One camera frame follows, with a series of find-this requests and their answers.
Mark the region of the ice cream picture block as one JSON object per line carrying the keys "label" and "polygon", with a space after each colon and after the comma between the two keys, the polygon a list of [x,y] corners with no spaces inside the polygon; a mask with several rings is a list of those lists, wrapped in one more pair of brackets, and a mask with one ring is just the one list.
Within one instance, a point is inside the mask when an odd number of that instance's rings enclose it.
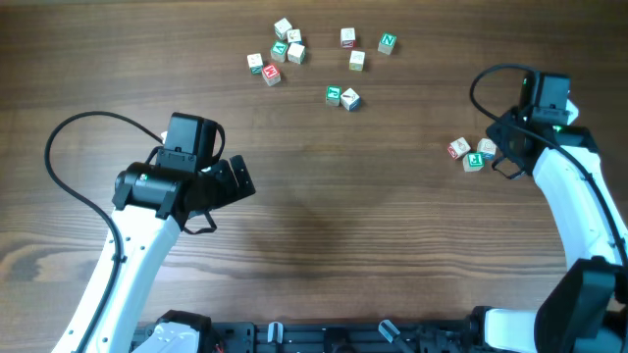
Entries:
{"label": "ice cream picture block", "polygon": [[471,147],[464,137],[459,137],[455,139],[447,147],[448,154],[454,160],[462,158],[470,151]]}

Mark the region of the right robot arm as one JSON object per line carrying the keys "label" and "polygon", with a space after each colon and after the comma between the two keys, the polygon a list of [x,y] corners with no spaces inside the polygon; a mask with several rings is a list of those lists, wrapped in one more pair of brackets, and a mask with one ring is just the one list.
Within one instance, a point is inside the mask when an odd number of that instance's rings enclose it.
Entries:
{"label": "right robot arm", "polygon": [[599,148],[576,126],[570,78],[521,66],[517,105],[492,119],[487,137],[498,160],[518,167],[544,194],[558,230],[567,272],[535,311],[487,308],[480,316],[482,345],[509,352],[624,352],[627,310],[627,227],[608,191]]}

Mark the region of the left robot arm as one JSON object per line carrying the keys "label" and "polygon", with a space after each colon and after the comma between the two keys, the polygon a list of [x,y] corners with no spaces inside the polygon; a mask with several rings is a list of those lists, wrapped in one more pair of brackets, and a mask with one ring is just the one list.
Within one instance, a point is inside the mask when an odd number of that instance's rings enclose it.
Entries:
{"label": "left robot arm", "polygon": [[51,179],[109,229],[57,352],[128,351],[154,279],[187,221],[209,219],[212,211],[255,192],[243,158],[223,159],[226,134],[220,124],[174,113],[156,140],[145,161],[118,174],[111,214],[62,182],[53,171],[51,149],[44,149]]}

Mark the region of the small picture wooden block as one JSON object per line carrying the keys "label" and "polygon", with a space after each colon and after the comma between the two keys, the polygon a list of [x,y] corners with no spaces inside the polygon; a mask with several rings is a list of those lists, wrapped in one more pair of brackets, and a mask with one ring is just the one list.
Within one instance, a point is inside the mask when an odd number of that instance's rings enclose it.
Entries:
{"label": "small picture wooden block", "polygon": [[298,28],[290,29],[287,31],[287,41],[289,44],[297,43],[302,45],[302,36]]}

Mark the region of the green letter A block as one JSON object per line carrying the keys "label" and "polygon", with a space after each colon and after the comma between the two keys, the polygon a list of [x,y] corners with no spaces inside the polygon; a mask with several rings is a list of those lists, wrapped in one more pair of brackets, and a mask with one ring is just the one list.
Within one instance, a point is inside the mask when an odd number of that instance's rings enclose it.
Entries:
{"label": "green letter A block", "polygon": [[281,41],[276,40],[270,49],[271,59],[283,63],[287,59],[288,45]]}

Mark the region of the green letter J block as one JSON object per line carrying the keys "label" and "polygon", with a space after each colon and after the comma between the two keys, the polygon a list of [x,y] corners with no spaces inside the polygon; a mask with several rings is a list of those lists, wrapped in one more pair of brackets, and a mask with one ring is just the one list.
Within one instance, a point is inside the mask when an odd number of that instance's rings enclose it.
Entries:
{"label": "green letter J block", "polygon": [[340,104],[341,87],[329,85],[326,90],[325,102],[328,106],[338,106]]}

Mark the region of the teal sided wooden block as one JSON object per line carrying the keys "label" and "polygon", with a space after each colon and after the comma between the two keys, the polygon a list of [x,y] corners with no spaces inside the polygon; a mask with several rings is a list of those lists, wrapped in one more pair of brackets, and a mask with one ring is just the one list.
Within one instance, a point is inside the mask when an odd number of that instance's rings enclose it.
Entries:
{"label": "teal sided wooden block", "polygon": [[292,30],[292,25],[287,18],[282,18],[274,23],[275,34],[280,40],[287,39],[289,30]]}

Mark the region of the green sided left block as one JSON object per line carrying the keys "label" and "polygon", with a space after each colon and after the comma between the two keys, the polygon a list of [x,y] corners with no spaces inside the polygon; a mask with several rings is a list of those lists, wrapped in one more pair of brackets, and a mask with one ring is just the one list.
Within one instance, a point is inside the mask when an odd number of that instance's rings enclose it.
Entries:
{"label": "green sided left block", "polygon": [[248,67],[253,75],[261,75],[264,61],[260,53],[249,54],[246,56]]}

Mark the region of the green letter F block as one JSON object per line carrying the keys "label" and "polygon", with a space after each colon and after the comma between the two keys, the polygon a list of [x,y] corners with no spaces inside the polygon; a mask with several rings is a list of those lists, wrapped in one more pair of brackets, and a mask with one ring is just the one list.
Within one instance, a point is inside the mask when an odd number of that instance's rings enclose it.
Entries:
{"label": "green letter F block", "polygon": [[479,172],[485,166],[485,160],[481,153],[467,153],[463,157],[463,170],[466,173]]}

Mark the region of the hammer picture wooden block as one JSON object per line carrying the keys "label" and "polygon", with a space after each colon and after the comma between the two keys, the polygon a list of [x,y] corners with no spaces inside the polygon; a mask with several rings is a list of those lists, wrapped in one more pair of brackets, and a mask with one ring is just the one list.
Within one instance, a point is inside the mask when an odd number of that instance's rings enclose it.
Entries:
{"label": "hammer picture wooden block", "polygon": [[348,88],[340,95],[340,103],[349,112],[356,110],[361,104],[361,97],[352,88]]}

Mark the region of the plain top wooden block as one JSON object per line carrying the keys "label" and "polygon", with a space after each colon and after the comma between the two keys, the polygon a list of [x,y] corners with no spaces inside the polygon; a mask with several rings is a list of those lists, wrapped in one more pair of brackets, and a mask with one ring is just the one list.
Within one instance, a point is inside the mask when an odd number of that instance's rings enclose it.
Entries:
{"label": "plain top wooden block", "polygon": [[288,60],[301,65],[304,61],[306,48],[297,42],[293,42],[288,48]]}

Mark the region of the green letter N block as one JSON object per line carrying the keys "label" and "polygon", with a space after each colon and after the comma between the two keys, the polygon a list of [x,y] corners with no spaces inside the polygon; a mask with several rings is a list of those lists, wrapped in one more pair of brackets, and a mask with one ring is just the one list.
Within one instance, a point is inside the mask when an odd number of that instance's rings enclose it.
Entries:
{"label": "green letter N block", "polygon": [[378,44],[378,51],[380,53],[390,55],[393,52],[395,44],[396,36],[394,34],[384,32]]}

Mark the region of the red sided top block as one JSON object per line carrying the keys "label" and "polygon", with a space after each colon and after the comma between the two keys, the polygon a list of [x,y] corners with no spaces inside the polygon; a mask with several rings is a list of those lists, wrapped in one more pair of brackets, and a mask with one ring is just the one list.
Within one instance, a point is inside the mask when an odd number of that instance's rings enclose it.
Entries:
{"label": "red sided top block", "polygon": [[344,27],[340,30],[340,46],[353,48],[356,45],[356,31],[354,27]]}

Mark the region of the blue sided wooden block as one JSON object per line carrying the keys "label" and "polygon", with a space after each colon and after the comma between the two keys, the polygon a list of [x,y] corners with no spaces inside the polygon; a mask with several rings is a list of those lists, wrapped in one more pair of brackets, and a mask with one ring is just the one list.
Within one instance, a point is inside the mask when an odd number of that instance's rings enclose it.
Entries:
{"label": "blue sided wooden block", "polygon": [[476,151],[484,160],[492,160],[497,153],[497,146],[489,138],[482,138],[477,144]]}

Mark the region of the red letter M block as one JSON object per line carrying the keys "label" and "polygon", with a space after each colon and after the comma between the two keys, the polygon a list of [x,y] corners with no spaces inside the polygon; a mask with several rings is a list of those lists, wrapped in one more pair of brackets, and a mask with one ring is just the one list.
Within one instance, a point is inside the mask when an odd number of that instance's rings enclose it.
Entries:
{"label": "red letter M block", "polygon": [[273,86],[281,81],[281,72],[275,64],[264,66],[262,76],[268,86]]}

